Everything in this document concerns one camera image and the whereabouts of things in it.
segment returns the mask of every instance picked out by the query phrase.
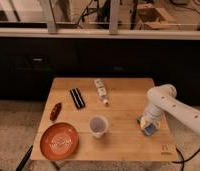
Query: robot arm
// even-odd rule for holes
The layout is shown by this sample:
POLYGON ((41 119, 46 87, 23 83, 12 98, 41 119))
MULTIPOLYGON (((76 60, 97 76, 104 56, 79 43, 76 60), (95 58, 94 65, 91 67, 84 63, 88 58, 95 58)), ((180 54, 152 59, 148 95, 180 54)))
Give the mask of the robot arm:
POLYGON ((161 115, 167 111, 200 135, 200 111, 176 100, 174 86, 167 84, 151 88, 147 96, 149 104, 140 119, 142 130, 149 128, 152 124, 158 128, 161 115))

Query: red plate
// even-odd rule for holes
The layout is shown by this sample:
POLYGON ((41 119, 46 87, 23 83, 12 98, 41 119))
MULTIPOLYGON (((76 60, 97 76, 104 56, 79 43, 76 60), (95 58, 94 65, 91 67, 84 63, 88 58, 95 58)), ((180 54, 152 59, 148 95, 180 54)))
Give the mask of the red plate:
POLYGON ((74 152, 78 140, 78 134, 72 125, 57 123, 50 126, 42 135, 40 150, 49 160, 62 160, 74 152))

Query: white cup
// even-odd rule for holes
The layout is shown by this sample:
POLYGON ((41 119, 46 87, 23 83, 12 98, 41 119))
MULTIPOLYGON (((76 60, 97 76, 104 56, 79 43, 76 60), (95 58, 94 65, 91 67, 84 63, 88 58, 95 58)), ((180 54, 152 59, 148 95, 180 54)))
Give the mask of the white cup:
POLYGON ((95 138, 101 138, 108 130, 108 120, 104 116, 94 116, 89 120, 89 128, 95 138))

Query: black cabinet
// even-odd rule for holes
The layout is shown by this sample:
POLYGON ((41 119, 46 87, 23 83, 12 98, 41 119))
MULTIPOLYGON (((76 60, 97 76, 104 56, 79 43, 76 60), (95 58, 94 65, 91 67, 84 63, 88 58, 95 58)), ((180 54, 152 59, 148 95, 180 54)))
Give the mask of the black cabinet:
POLYGON ((57 76, 152 77, 200 105, 200 40, 0 37, 0 98, 45 99, 57 76))

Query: blue object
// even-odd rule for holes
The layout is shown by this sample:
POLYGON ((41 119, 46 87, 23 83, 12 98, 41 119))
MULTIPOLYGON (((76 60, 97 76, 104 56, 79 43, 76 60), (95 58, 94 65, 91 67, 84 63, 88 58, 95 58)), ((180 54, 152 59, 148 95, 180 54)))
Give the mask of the blue object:
MULTIPOLYGON (((140 120, 141 120, 142 116, 139 116, 137 118, 137 122, 140 124, 140 120)), ((151 136, 153 135, 156 131, 157 131, 157 128, 154 126, 154 124, 150 124, 149 126, 147 126, 144 130, 142 130, 143 133, 147 136, 151 136)))

